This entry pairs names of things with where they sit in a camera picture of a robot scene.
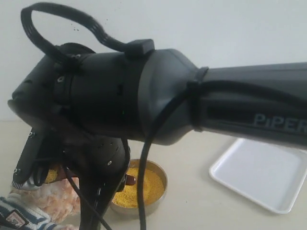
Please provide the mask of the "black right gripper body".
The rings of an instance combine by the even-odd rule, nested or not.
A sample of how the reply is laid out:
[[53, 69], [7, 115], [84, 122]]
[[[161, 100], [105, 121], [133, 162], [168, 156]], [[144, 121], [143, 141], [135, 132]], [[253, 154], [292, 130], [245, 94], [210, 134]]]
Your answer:
[[43, 181], [55, 182], [50, 175], [67, 179], [81, 202], [81, 230], [110, 229], [103, 219], [116, 192], [123, 190], [130, 161], [125, 138], [97, 137], [88, 142], [63, 142], [54, 134], [44, 136]]

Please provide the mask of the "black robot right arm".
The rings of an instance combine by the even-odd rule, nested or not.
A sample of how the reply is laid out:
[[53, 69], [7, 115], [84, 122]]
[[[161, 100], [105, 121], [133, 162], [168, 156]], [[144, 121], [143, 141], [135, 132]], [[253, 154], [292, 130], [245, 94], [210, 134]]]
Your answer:
[[10, 109], [32, 132], [13, 174], [16, 189], [45, 183], [52, 167], [80, 180], [82, 230], [94, 230], [124, 187], [128, 140], [171, 145], [210, 131], [305, 149], [307, 65], [197, 68], [151, 41], [95, 53], [40, 45], [45, 56], [13, 92]]

